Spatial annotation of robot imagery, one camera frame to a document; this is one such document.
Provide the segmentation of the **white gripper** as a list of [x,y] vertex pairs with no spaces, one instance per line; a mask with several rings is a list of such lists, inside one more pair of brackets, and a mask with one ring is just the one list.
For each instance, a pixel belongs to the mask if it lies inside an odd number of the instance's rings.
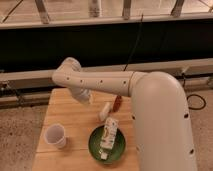
[[92,103],[92,95],[88,89],[72,87],[69,91],[71,96],[79,103],[84,105],[90,105]]

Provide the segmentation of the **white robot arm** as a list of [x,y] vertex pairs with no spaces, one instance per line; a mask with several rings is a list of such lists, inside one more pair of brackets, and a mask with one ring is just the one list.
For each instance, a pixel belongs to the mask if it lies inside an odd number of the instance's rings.
[[131,99],[140,171],[198,171],[190,112],[181,83],[165,72],[84,72],[66,58],[52,80],[78,101],[90,90]]

